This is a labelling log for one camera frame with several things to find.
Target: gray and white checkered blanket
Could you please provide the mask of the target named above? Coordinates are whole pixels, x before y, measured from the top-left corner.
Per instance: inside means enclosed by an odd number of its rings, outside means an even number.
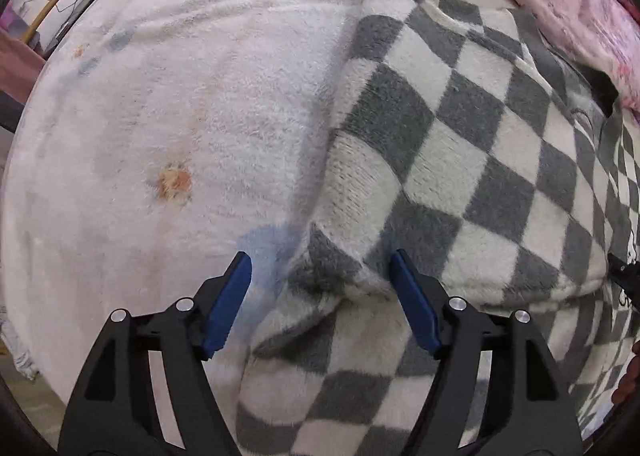
[[[586,424],[638,329],[603,286],[606,252],[635,255],[640,132],[623,120],[525,10],[363,0],[308,235],[242,380],[243,450],[399,454],[437,363],[388,283],[396,248],[449,295],[529,309]]]

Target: blanket fold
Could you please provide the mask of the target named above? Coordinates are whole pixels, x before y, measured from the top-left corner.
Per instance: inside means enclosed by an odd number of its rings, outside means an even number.
[[[628,176],[640,178],[620,114],[605,119],[527,10],[363,0],[331,122],[306,238],[245,369],[239,444],[399,453],[437,365],[388,283],[396,248],[450,295],[503,313],[528,307],[565,377],[585,383],[582,407],[604,366],[584,371],[594,324],[598,342],[633,334],[628,310],[606,331],[618,308],[601,288],[606,252],[628,258],[638,229]],[[462,444],[478,434],[489,367]]]

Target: white square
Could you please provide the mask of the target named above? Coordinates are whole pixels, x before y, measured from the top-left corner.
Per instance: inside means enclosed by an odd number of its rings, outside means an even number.
[[[522,246],[552,266],[560,268],[568,224],[569,214],[542,192],[536,191],[522,237]]]
[[[589,268],[587,270],[586,284],[580,290],[583,293],[588,291],[590,286],[593,290],[601,285],[602,280],[607,275],[607,256],[596,240],[591,242],[591,254],[589,256]]]
[[[625,375],[626,367],[631,362],[631,359],[634,357],[634,353],[631,351],[631,348],[634,345],[634,340],[629,337],[625,337],[622,339],[620,343],[620,351],[618,353],[618,358],[614,362],[614,366],[621,366],[624,364],[624,368],[620,371],[620,378]]]
[[[281,359],[255,358],[242,379],[242,405],[257,418],[281,424],[303,422],[322,388],[324,375]]]
[[[451,68],[411,28],[405,26],[386,54],[385,63],[420,94],[435,112],[447,89]]]
[[[608,371],[613,367],[613,363],[616,361],[616,356],[618,354],[618,342],[610,342],[609,344],[606,345],[607,351],[606,351],[606,356],[605,356],[605,360],[604,360],[604,368]]]
[[[558,310],[547,344],[555,360],[562,360],[569,351],[578,325],[578,307]]]
[[[595,384],[602,372],[604,360],[607,357],[608,344],[596,344],[591,348],[589,357],[582,368],[576,384]]]
[[[593,234],[593,191],[580,169],[577,169],[574,208],[571,211],[571,216],[573,216],[588,233]]]
[[[587,341],[585,342],[585,346],[591,346],[593,342],[596,340],[596,335],[598,334],[598,328],[600,327],[600,319],[602,318],[602,308],[604,303],[600,300],[596,301],[595,307],[593,309],[593,322],[591,323],[591,331],[589,336],[587,337]]]
[[[466,41],[458,57],[456,71],[463,74],[501,102],[507,95],[513,64],[473,41]]]
[[[532,184],[538,176],[542,140],[518,115],[505,107],[492,155]]]
[[[558,107],[549,103],[546,112],[545,133],[543,138],[557,150],[562,151],[572,160],[576,160],[574,126],[564,118]]]
[[[331,110],[332,128],[339,128],[351,113],[377,67],[377,62],[362,58],[349,59],[342,67]]]
[[[490,8],[481,8],[480,16],[482,23],[489,28],[493,28],[498,32],[502,32],[512,39],[520,40],[518,27],[513,16],[507,10],[492,10]]]
[[[393,379],[373,425],[411,431],[432,383],[428,375]]]
[[[397,299],[344,303],[335,322],[329,373],[393,376],[411,328]]]
[[[632,208],[629,208],[629,219],[631,220],[631,231],[635,236],[636,230],[638,230],[638,213]]]
[[[628,152],[624,152],[624,157],[625,157],[625,170],[626,170],[626,177],[629,178],[631,181],[635,181],[638,182],[638,180],[636,180],[636,162],[634,162],[634,157],[631,156]]]
[[[462,216],[487,155],[436,119],[409,172],[404,191],[422,205]]]
[[[596,158],[593,165],[593,193],[596,195],[598,205],[602,210],[605,209],[607,204],[607,185],[609,184],[609,177],[606,171],[600,164],[600,161]]]
[[[523,42],[521,42],[520,45],[522,46],[522,57],[524,61],[529,64],[529,66],[535,68],[536,62],[533,60],[533,55],[529,51],[529,48]]]
[[[629,207],[631,205],[631,198],[629,195],[629,182],[627,177],[618,172],[618,197],[620,198],[620,203]]]
[[[416,6],[414,0],[363,0],[360,17],[389,16],[404,21]]]
[[[613,228],[609,223],[609,220],[604,220],[604,246],[608,250],[611,246],[611,240],[613,239]]]
[[[368,430],[368,425],[310,420],[300,427],[291,453],[308,456],[351,456],[356,453]]]
[[[338,248],[361,259],[378,240],[399,192],[387,162],[361,140],[338,131],[314,220]]]
[[[442,283],[471,302],[500,304],[517,257],[518,245],[465,222],[449,252]]]

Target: stain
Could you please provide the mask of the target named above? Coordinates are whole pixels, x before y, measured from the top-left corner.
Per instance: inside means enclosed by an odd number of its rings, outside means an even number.
[[[92,70],[95,70],[95,67],[97,67],[99,62],[100,59],[98,59],[97,57],[93,57],[92,59],[87,59],[86,61],[82,62],[82,64],[78,68],[78,75],[80,75],[81,77],[87,76],[89,73],[91,73]]]
[[[107,50],[120,51],[124,50],[133,38],[133,30],[123,30],[122,32],[114,33],[107,42]]]
[[[169,164],[160,171],[158,198],[185,204],[191,199],[191,185],[191,174],[184,165]]]

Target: bed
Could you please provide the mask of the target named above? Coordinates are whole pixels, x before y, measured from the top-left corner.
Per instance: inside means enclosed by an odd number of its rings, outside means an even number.
[[[235,431],[256,328],[276,306],[321,193],[334,86],[360,3],[97,0],[68,32],[25,106],[2,207],[10,318],[63,400],[113,309],[163,309],[244,250],[254,283],[224,350],[206,364]],[[631,112],[620,113],[620,126],[640,138]],[[602,279],[604,264],[594,263]],[[619,292],[597,292],[593,323],[609,321],[624,341],[603,342],[598,360],[583,361],[608,364],[592,382],[601,389],[583,411],[585,428],[622,376],[637,331]],[[538,304],[543,322],[549,310]],[[569,300],[559,315],[585,320],[581,305]],[[547,326],[562,359],[571,337],[554,326],[559,315]],[[158,358],[152,371],[165,438],[179,444]],[[340,450],[354,453],[350,443]]]

